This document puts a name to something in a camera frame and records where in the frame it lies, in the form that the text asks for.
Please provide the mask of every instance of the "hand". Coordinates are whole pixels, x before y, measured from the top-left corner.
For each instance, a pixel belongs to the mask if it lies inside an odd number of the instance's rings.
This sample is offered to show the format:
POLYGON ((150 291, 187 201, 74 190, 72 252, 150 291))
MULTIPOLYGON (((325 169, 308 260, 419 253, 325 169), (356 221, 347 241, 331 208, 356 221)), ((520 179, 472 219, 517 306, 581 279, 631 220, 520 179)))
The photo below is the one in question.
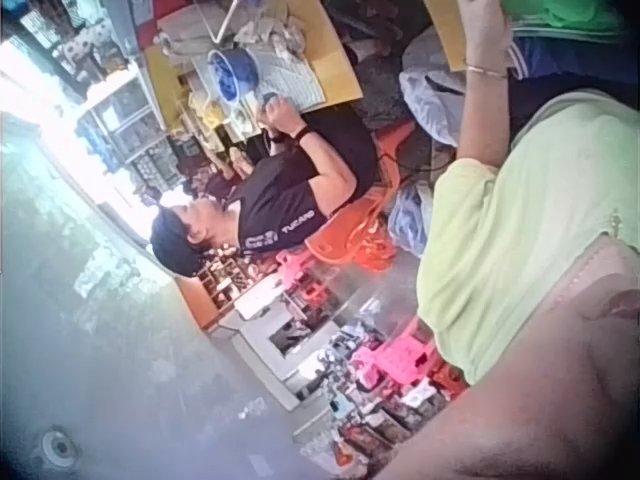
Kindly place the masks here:
POLYGON ((269 133, 270 137, 275 137, 278 134, 278 129, 271 125, 269 119, 267 118, 267 112, 261 106, 255 112, 256 121, 258 122, 258 126, 264 127, 269 133))
POLYGON ((286 98, 272 98, 264 110, 267 124, 291 137, 306 126, 296 108, 286 98))
POLYGON ((505 72, 513 31, 500 0, 458 0, 458 6, 467 40, 467 63, 505 72))

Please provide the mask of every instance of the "floor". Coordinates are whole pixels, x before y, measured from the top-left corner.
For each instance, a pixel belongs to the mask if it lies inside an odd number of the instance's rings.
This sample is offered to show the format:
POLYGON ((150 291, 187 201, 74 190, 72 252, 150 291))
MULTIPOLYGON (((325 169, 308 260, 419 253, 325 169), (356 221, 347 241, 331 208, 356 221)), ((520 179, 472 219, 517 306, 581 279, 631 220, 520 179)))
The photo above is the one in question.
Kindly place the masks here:
POLYGON ((261 383, 34 138, 3 118, 3 462, 45 480, 324 480, 261 383), (34 459, 54 425, 81 449, 68 473, 34 459))

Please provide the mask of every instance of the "black cap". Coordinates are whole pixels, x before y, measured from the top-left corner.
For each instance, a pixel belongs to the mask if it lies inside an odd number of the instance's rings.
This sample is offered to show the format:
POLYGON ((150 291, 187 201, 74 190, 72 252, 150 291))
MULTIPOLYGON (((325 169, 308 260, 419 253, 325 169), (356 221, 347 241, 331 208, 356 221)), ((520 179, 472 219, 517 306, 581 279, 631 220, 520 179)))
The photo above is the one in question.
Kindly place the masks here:
POLYGON ((151 226, 150 241, 158 261, 178 275, 195 277, 204 265, 198 247, 187 239, 186 225, 173 210, 160 207, 151 226))

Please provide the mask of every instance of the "cable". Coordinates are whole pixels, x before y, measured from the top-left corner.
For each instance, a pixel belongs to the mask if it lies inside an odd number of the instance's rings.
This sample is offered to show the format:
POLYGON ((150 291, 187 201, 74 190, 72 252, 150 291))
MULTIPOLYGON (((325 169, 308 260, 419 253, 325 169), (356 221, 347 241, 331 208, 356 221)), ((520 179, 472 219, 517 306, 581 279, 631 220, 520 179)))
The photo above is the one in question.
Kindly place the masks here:
POLYGON ((433 173, 433 172, 438 172, 440 170, 444 170, 445 168, 447 168, 449 165, 451 165, 454 160, 455 160, 455 156, 451 157, 451 160, 449 160, 447 163, 445 163, 444 165, 440 165, 439 167, 435 167, 435 168, 428 168, 428 167, 421 167, 421 168, 415 168, 415 167, 410 167, 408 165, 405 165, 403 163, 400 163, 398 161, 398 159, 393 158, 391 155, 389 155, 388 153, 383 153, 379 158, 378 161, 382 160, 383 158, 389 158, 393 163, 401 166, 402 168, 405 168, 407 170, 410 170, 414 173, 433 173))

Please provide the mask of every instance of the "person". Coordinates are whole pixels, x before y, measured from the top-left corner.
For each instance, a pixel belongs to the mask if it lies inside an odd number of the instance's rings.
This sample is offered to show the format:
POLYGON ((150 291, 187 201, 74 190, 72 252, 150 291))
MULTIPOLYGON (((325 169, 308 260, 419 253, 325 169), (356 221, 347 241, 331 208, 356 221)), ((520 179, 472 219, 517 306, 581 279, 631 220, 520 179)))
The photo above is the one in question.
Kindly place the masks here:
POLYGON ((458 3, 461 138, 435 186, 417 295, 439 352, 472 387, 379 478, 602 473, 638 424, 640 115, 571 92, 509 152, 511 28, 499 0, 458 3))
POLYGON ((303 118, 289 100, 274 96, 258 116, 271 156, 225 202, 206 197, 160 209, 150 241, 169 270, 193 276, 202 252, 223 245, 245 254, 296 247, 373 185, 376 146, 348 105, 303 118))
POLYGON ((198 197, 208 195, 221 202, 231 195, 240 181, 241 178, 235 170, 227 178, 225 172, 211 166, 199 168, 193 176, 191 185, 198 197))

